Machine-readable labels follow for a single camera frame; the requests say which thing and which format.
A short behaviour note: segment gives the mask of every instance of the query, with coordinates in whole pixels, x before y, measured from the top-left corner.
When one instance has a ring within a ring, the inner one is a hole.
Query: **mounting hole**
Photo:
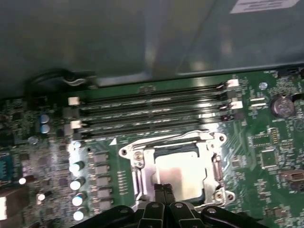
[[[122,155],[127,155],[127,151],[126,150],[122,150]]]
[[[233,200],[233,199],[234,199],[233,195],[231,195],[231,194],[229,194],[229,195],[227,196],[227,198],[228,198],[228,200]]]

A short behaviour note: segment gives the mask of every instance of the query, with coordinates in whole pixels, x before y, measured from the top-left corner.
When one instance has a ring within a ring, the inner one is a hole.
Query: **chip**
[[[66,178],[60,178],[58,180],[59,186],[60,187],[67,187],[68,186],[68,182]]]
[[[47,165],[48,164],[48,158],[47,157],[41,157],[38,159],[38,165]]]
[[[59,146],[59,150],[60,151],[66,151],[67,150],[67,146],[66,145],[60,145]]]
[[[21,118],[22,118],[21,113],[14,113],[13,117],[12,117],[12,120],[13,121],[15,121],[15,120],[21,120]]]
[[[47,208],[46,209],[46,215],[53,215],[54,214],[54,209],[53,208]]]
[[[20,154],[20,160],[21,161],[28,161],[29,160],[29,154],[28,153],[21,153]]]
[[[263,169],[275,167],[277,164],[275,150],[262,151],[261,163]]]

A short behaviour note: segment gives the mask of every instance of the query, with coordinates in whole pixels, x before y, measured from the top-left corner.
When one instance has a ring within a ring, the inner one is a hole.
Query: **electrolytic capacitor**
[[[47,124],[42,125],[41,128],[40,128],[40,131],[43,134],[49,133],[50,130],[51,130],[51,128]]]
[[[75,162],[74,164],[71,164],[70,166],[70,172],[74,173],[74,172],[77,172],[77,171],[80,171],[84,168],[85,166],[85,163],[83,161],[78,161],[78,162]]]
[[[77,195],[75,195],[75,197],[72,199],[72,204],[76,207],[80,206],[81,204],[83,204],[83,202],[85,201],[85,199],[87,198],[86,193],[85,192],[81,192],[78,193]]]
[[[46,124],[49,121],[49,116],[46,114],[43,114],[40,116],[40,123]]]
[[[50,197],[53,193],[51,191],[46,191],[44,193],[39,193],[37,199],[39,201],[44,201],[46,198]]]
[[[83,186],[83,184],[85,183],[85,179],[83,177],[79,177],[76,180],[74,180],[73,182],[70,183],[70,188],[71,190],[78,190],[80,189],[81,186]]]
[[[78,210],[73,214],[73,218],[75,221],[81,221],[87,215],[88,211],[85,207],[80,207]]]
[[[23,185],[26,183],[32,183],[36,180],[37,179],[34,177],[34,175],[24,176],[19,179],[19,184]]]

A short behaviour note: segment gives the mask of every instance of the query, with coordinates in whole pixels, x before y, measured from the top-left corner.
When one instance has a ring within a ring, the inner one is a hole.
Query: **screw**
[[[127,213],[128,210],[127,210],[127,209],[122,209],[122,210],[120,210],[119,212],[120,212],[120,213]]]
[[[136,153],[134,154],[134,159],[135,159],[136,161],[141,161],[141,160],[143,159],[143,154],[142,154],[141,152],[136,152]]]
[[[208,208],[207,211],[208,211],[210,214],[215,214],[215,213],[217,212],[214,208]]]
[[[182,208],[182,207],[183,207],[183,204],[181,204],[181,203],[176,203],[175,206],[176,206],[177,208]]]
[[[261,82],[258,87],[261,89],[261,90],[265,90],[267,89],[268,87],[268,83],[267,82]]]
[[[215,193],[214,198],[215,198],[216,201],[221,201],[222,198],[223,198],[223,194],[218,191],[217,193]]]

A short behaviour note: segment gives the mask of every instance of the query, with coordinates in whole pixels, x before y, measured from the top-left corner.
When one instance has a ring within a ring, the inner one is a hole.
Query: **capacitor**
[[[46,114],[43,114],[40,116],[40,123],[42,124],[46,124],[47,122],[49,122],[49,116]]]
[[[76,142],[73,143],[73,145],[74,145],[74,147],[75,147],[76,149],[79,149],[79,148],[81,147],[81,142],[76,141]]]
[[[39,201],[44,201],[46,198],[50,197],[53,193],[51,191],[46,191],[44,193],[39,193],[37,199]]]
[[[40,128],[40,131],[43,134],[49,133],[50,130],[51,130],[51,128],[47,124],[42,125],[41,128]]]
[[[32,183],[37,180],[34,175],[24,176],[19,179],[19,184],[23,185],[26,183]]]
[[[81,192],[78,193],[77,195],[75,195],[75,197],[72,199],[72,204],[76,207],[80,206],[85,199],[87,198],[86,193],[85,192]]]
[[[82,170],[85,166],[85,163],[83,161],[78,161],[75,162],[74,164],[71,164],[70,166],[70,172],[74,173],[74,172],[78,172],[80,170]]]
[[[80,189],[81,186],[83,186],[83,184],[85,183],[85,179],[83,177],[79,177],[76,180],[74,180],[73,182],[70,183],[70,188],[71,190],[78,190]]]
[[[85,215],[87,215],[87,209],[85,207],[80,207],[73,214],[73,218],[74,218],[75,221],[81,221],[81,220],[84,219]]]
[[[28,138],[28,143],[31,145],[35,145],[36,143],[38,143],[38,138],[36,136],[31,136]]]

